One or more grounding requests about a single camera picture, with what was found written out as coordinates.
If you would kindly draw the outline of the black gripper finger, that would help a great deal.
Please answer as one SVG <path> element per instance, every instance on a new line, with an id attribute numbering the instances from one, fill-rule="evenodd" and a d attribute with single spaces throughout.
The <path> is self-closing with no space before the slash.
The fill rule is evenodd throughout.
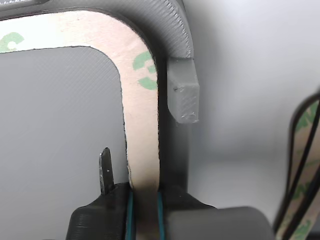
<path id="1" fill-rule="evenodd" d="M 215 208 L 176 186 L 158 192 L 162 240 L 272 240 L 265 215 L 253 207 Z"/>
<path id="2" fill-rule="evenodd" d="M 68 240 L 134 240 L 134 196 L 129 182 L 114 183 L 111 152 L 99 155 L 100 196 L 71 215 Z"/>

